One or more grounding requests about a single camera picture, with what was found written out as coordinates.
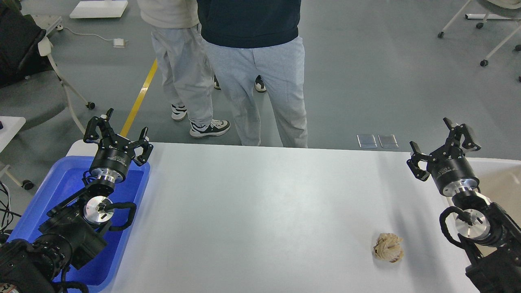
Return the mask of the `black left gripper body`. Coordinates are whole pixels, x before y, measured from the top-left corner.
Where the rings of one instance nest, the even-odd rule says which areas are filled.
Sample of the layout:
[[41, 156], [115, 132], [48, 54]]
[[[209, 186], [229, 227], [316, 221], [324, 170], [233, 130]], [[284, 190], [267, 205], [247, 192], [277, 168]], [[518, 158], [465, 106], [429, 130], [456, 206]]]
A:
[[110, 142], [109, 139], [97, 143], [97, 152], [89, 168], [89, 173], [98, 179], [109, 177], [111, 182], [123, 182], [128, 174], [132, 156], [125, 147], [131, 143], [125, 138]]

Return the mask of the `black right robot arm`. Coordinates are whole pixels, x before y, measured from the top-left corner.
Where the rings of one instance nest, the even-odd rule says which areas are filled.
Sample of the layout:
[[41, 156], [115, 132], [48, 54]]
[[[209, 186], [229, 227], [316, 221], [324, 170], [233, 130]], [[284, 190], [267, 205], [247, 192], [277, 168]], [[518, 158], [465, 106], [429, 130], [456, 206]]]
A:
[[480, 150], [473, 131], [466, 124], [444, 118], [449, 134], [444, 144], [430, 154], [411, 141], [407, 165], [415, 178], [432, 177], [439, 194], [451, 198], [452, 205], [439, 217], [442, 234], [463, 249], [470, 261], [467, 278], [481, 293], [521, 291], [520, 227], [497, 203], [480, 192], [466, 154]]

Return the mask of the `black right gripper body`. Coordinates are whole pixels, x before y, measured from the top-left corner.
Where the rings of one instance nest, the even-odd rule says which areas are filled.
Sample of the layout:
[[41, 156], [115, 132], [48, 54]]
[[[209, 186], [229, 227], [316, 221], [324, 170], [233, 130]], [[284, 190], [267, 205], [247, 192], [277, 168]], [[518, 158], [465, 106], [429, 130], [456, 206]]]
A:
[[438, 148], [430, 154], [427, 171], [441, 195], [453, 197], [462, 191], [476, 189], [479, 179], [460, 148]]

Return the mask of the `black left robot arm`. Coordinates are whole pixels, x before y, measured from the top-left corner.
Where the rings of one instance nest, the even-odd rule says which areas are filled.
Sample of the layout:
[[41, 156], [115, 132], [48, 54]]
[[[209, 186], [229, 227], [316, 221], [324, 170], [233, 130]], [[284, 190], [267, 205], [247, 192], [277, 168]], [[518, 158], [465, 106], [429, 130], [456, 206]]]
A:
[[154, 147], [147, 127], [136, 141], [115, 133], [112, 112], [92, 117], [84, 132], [84, 142], [97, 145], [83, 174], [84, 187], [47, 212], [33, 243], [18, 238], [1, 246], [2, 293], [88, 293], [83, 282], [66, 279], [70, 268], [81, 269], [99, 255], [107, 246], [106, 232], [124, 231], [134, 222], [137, 204], [109, 197], [127, 178], [131, 163], [147, 163]]

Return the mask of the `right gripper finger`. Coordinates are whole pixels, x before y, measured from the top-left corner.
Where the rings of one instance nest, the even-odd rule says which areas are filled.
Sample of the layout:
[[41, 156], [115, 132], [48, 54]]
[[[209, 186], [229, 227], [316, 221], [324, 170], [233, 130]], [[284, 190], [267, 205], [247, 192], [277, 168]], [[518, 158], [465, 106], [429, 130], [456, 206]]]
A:
[[430, 163], [432, 162], [432, 156], [426, 155], [420, 151], [420, 148], [417, 143], [414, 141], [409, 142], [412, 152], [411, 157], [409, 160], [407, 160], [407, 165], [415, 178], [417, 178], [420, 181], [426, 181], [428, 180], [430, 173], [426, 169], [421, 169], [419, 167], [420, 162], [426, 162]]
[[474, 140], [474, 130], [467, 124], [454, 124], [450, 119], [443, 122], [449, 134], [443, 145], [444, 156], [464, 156], [469, 152], [479, 151], [481, 146]]

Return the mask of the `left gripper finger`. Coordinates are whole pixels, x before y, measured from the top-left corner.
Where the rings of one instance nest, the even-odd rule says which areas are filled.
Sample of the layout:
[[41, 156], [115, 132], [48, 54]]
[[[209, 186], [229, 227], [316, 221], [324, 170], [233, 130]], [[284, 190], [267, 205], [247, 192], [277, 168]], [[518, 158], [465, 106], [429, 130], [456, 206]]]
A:
[[154, 148], [147, 137], [148, 130], [148, 127], [144, 127], [138, 139], [129, 143], [129, 157], [137, 166], [148, 162]]
[[115, 141], [116, 133], [109, 123], [113, 111], [114, 109], [110, 108], [105, 115], [94, 116], [89, 120], [83, 136], [85, 143], [99, 144], [106, 138], [109, 138], [110, 142]]

